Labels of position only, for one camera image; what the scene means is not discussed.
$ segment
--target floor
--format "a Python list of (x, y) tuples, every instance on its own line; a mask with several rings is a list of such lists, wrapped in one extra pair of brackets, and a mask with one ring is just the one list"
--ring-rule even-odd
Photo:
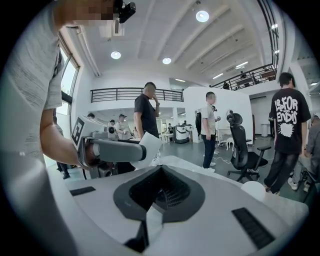
[[(270, 137), (261, 137), (258, 136), (256, 140), (254, 141), (253, 146), (249, 146), (249, 151), (254, 151), (258, 155), (260, 154), (259, 150), (257, 150), (260, 146), (267, 146), (270, 145), (272, 148), (267, 150), (264, 153), (263, 158), (268, 160), (268, 165), (265, 167), (259, 167), (259, 174), (260, 178), (258, 180), (259, 183), (263, 184), (264, 178), (268, 175), (271, 163), (274, 157), (274, 141)], [(225, 146), (216, 148), (216, 151), (218, 151), (218, 154), (215, 154), (213, 156), (213, 160), (216, 163), (216, 166), (214, 167), (215, 172), (217, 174), (227, 176), (227, 172), (236, 169), (233, 167), (233, 165), (230, 163), (230, 159), (232, 156), (232, 148), (229, 148), (227, 151), (227, 148)], [(184, 159), (188, 162), (191, 162), (195, 165), (202, 166), (203, 159), (204, 159), (204, 153), (205, 153), (205, 146), (202, 143), (184, 143), (184, 144), (177, 144), (177, 143), (164, 143), (161, 148), (160, 157), (165, 156), (176, 156), (181, 159)], [(48, 168), (49, 170), (57, 170), (57, 166), (53, 165)], [(83, 180), (83, 172), (80, 168), (74, 168), (69, 170), (70, 178), (66, 179), (65, 182), (69, 183), (72, 181), (77, 180)], [(238, 178), (237, 174), (232, 174), (229, 176), (230, 179), (236, 180)], [(303, 184), (300, 185), (299, 189), (297, 191), (294, 191), (291, 189), (291, 187), (288, 185), (288, 183), (285, 183), (283, 187), (280, 190), (280, 196), (284, 198), (288, 198), (291, 200), (302, 202), (306, 196), (306, 193), (303, 191)]]

